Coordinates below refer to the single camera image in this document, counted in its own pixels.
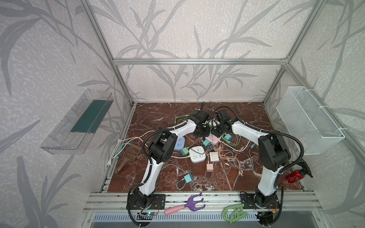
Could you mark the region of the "teal charger plug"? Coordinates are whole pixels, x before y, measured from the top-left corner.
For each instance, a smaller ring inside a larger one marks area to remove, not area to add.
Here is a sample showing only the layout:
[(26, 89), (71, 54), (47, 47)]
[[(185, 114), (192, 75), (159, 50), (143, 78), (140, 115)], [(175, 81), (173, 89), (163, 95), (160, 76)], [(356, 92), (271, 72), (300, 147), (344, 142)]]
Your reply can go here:
[(190, 183), (194, 180), (192, 174), (185, 175), (183, 179), (184, 179), (185, 183)]
[(212, 143), (211, 143), (211, 141), (209, 141), (208, 139), (205, 139), (205, 140), (202, 142), (202, 144), (203, 144), (203, 146), (208, 147), (208, 146), (210, 146)]

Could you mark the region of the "white power socket block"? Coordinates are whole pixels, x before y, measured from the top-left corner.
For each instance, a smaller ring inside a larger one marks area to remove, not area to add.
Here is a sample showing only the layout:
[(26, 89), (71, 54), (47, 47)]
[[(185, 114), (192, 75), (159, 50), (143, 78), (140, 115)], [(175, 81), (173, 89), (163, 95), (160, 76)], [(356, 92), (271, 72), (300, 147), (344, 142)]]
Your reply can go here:
[(206, 160), (206, 152), (202, 146), (194, 146), (189, 149), (189, 156), (192, 163), (200, 163)]

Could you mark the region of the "green charger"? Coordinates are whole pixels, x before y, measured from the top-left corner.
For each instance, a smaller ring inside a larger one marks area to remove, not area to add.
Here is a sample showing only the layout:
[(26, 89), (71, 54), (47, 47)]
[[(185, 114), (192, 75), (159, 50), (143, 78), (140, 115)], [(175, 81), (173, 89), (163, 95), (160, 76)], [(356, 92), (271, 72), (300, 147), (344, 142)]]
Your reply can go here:
[(187, 147), (184, 147), (180, 150), (180, 153), (182, 154), (182, 156), (187, 156), (189, 154), (189, 149)]

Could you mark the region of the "white charger plug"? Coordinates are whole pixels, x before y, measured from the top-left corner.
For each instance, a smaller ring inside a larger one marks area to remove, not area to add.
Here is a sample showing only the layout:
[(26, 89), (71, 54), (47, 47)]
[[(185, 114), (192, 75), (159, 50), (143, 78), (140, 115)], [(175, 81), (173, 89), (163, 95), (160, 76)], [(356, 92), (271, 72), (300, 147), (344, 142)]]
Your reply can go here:
[(218, 162), (220, 160), (218, 152), (210, 152), (209, 158), (210, 158), (210, 162)]

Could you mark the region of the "pink charger plug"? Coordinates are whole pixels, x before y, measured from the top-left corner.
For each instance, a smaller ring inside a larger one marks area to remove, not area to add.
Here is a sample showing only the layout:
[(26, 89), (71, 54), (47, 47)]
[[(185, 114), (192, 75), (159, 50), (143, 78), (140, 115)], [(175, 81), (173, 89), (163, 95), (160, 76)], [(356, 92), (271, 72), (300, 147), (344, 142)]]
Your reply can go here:
[(214, 171), (214, 164), (213, 163), (207, 163), (206, 164), (206, 171), (209, 173), (212, 173)]

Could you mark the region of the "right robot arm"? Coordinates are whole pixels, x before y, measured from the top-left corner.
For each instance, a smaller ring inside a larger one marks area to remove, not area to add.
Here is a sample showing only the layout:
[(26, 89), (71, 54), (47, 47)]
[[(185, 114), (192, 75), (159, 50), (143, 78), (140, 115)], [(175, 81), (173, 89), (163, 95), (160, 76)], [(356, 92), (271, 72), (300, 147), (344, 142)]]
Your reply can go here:
[[(276, 197), (279, 177), (285, 170), (297, 165), (304, 156), (303, 143), (296, 137), (255, 127), (238, 117), (234, 110), (221, 106), (212, 113), (213, 129), (218, 135), (233, 133), (253, 142), (259, 147), (259, 158), (263, 165), (261, 179), (255, 190), (254, 202), (258, 208), (266, 208)], [(287, 164), (291, 153), (284, 138), (293, 140), (299, 147), (299, 156)]]

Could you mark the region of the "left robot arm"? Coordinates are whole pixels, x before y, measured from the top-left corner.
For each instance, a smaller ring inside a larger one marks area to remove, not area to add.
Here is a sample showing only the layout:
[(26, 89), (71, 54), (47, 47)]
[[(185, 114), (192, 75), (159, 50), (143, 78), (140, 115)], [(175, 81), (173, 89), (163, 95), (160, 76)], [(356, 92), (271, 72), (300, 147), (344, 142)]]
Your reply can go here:
[(162, 166), (171, 158), (177, 141), (188, 134), (195, 134), (198, 137), (208, 136), (210, 133), (208, 125), (210, 118), (207, 112), (198, 109), (196, 113), (187, 116), (181, 123), (171, 127), (159, 128), (147, 136), (144, 142), (146, 143), (149, 139), (151, 141), (148, 149), (142, 148), (142, 152), (147, 157), (148, 164), (141, 183), (133, 185), (129, 194), (142, 204), (151, 201)]

